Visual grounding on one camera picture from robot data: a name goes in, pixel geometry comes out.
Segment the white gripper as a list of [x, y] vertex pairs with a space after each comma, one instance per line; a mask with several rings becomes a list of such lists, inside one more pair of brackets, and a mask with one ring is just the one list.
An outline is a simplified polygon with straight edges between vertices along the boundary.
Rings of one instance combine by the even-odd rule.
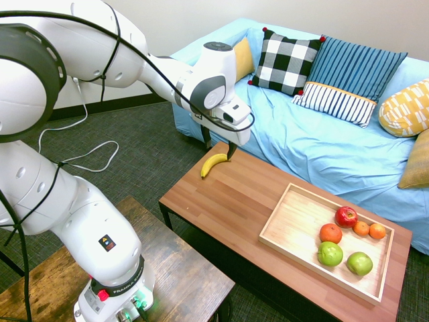
[[227, 152], [227, 160], [230, 161], [235, 153], [237, 146], [243, 146], [250, 139], [251, 121], [246, 117], [241, 123], [234, 125], [228, 121], [219, 118], [207, 118], [204, 115], [191, 113], [192, 119], [200, 124], [200, 130], [205, 148], [207, 150], [212, 147], [210, 133], [216, 133], [229, 141], [229, 149]]

